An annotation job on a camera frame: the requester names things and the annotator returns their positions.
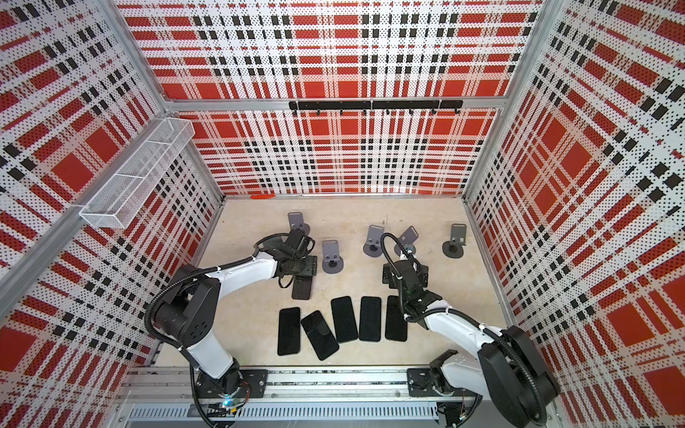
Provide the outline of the black phone with pink edge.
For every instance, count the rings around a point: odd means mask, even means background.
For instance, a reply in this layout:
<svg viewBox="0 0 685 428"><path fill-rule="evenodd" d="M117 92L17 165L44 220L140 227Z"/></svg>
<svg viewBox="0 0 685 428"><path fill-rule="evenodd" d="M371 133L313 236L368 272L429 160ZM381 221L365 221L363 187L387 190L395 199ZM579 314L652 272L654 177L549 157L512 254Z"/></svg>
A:
<svg viewBox="0 0 685 428"><path fill-rule="evenodd" d="M381 308L379 297L364 296L360 301L359 337L364 342L381 340Z"/></svg>

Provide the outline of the blue-edged phone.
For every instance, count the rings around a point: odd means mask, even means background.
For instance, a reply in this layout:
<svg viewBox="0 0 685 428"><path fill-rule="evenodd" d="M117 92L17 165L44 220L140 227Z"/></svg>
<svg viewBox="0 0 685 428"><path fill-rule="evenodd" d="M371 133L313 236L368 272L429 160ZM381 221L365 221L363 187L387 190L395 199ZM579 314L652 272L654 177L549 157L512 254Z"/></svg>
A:
<svg viewBox="0 0 685 428"><path fill-rule="evenodd" d="M337 342L346 343L358 340L359 332L351 297L338 297L330 304Z"/></svg>

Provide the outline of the black phone with white sticker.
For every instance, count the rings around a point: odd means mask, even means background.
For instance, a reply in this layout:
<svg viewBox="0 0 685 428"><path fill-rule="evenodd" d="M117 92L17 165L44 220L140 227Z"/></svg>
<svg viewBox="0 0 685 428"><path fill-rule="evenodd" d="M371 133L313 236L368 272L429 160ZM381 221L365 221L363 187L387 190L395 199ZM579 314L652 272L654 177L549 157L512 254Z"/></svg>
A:
<svg viewBox="0 0 685 428"><path fill-rule="evenodd" d="M324 361L339 351L339 343L319 310L304 317L301 327L319 361Z"/></svg>

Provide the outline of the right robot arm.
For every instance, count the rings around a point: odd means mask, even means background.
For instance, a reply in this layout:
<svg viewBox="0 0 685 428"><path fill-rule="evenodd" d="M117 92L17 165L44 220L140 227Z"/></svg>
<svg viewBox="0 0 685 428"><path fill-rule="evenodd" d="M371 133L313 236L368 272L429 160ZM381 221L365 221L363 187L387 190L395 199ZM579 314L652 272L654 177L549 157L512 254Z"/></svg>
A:
<svg viewBox="0 0 685 428"><path fill-rule="evenodd" d="M518 326L499 328L455 309L427 288L427 268L399 260L383 268L383 282L398 292L402 319L438 333L467 353L445 351L430 365L429 386L439 395L468 390L492 401L515 427L545 426L560 386L540 351Z"/></svg>

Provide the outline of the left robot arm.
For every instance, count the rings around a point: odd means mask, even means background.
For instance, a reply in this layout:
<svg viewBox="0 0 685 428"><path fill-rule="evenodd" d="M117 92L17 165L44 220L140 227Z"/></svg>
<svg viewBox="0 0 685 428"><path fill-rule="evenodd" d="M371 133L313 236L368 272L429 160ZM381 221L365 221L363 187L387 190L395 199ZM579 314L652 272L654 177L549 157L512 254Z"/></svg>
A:
<svg viewBox="0 0 685 428"><path fill-rule="evenodd" d="M239 365L213 331L219 302L261 281L316 276L316 257L312 255L315 246L313 238L293 229L260 239L253 246L253 254L242 260L204 269L182 267L149 303L144 327L208 378L231 379L237 375Z"/></svg>

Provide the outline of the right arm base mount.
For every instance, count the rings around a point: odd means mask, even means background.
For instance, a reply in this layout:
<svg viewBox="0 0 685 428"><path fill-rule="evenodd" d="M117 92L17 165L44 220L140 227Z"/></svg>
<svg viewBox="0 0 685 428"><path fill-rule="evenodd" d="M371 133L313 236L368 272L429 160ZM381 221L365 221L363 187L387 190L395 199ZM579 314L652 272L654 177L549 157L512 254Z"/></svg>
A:
<svg viewBox="0 0 685 428"><path fill-rule="evenodd" d="M483 402L481 394L463 387L452 386L442 369L450 358L458 357L456 350L444 351L428 367L407 370L407 383L410 397L413 398L460 398L458 402L439 401L436 404L437 423L445 427L462 427L474 415Z"/></svg>

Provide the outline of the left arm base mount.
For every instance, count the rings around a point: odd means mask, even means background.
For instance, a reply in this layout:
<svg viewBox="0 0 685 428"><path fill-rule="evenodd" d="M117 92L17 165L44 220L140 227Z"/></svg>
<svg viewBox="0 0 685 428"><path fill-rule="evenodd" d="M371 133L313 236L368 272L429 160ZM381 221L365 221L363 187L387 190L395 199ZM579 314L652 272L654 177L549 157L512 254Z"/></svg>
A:
<svg viewBox="0 0 685 428"><path fill-rule="evenodd" d="M231 427L235 417L251 397L264 396L269 371L266 369L241 370L234 362L223 374L214 379L199 367L189 366L191 393L194 408L208 427Z"/></svg>

